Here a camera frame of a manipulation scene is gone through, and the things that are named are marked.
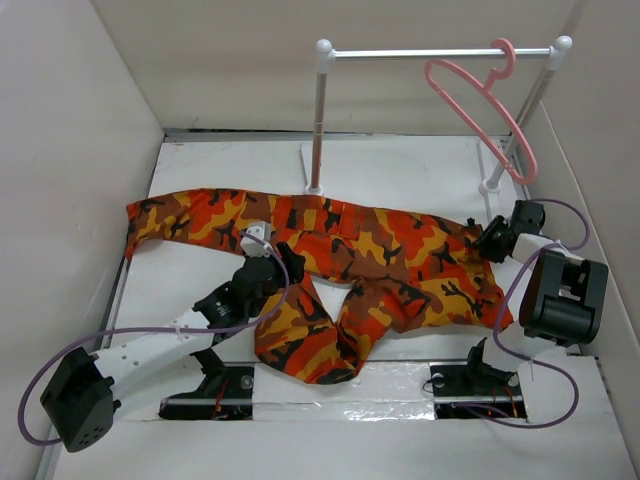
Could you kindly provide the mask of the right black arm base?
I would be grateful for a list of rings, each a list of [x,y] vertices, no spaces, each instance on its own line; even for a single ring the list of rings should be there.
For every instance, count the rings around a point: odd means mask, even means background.
[[[429,364],[422,390],[433,396],[437,419],[526,419],[519,377],[483,361],[484,344],[473,346],[464,361]]]

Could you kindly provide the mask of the orange camouflage trousers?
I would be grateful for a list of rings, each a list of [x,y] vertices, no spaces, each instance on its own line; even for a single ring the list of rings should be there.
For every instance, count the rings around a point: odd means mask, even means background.
[[[240,254],[252,223],[305,260],[303,280],[266,304],[254,352],[308,384],[355,378],[389,331],[448,325],[505,328],[513,317],[479,225],[315,195],[192,189],[131,203],[125,253],[168,240]]]

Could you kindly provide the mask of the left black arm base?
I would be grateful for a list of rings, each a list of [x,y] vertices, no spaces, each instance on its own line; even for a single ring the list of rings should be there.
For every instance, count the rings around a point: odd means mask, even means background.
[[[192,354],[203,380],[191,392],[160,402],[158,416],[170,421],[245,421],[253,419],[253,364],[226,365],[212,350]]]

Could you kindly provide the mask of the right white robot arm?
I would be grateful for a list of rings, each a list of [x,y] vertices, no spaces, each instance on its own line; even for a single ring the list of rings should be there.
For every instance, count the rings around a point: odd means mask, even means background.
[[[469,352],[462,381],[473,393],[508,383],[544,352],[589,344],[599,331],[608,267],[543,236],[545,219],[542,202],[518,200],[510,217],[496,216],[473,244],[483,259],[511,257],[531,272],[517,321],[506,328],[494,321],[496,331]]]

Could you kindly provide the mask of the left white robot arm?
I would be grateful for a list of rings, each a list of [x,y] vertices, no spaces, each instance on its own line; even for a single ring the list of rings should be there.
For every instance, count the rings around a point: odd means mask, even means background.
[[[224,365],[214,346],[278,312],[267,301],[283,300],[302,281],[304,266],[284,242],[261,245],[229,281],[169,325],[143,328],[117,348],[89,353],[78,345],[65,352],[40,398],[65,449],[76,453],[96,443],[125,413],[135,387],[186,356],[200,362],[188,374],[190,387],[201,396],[216,394]]]

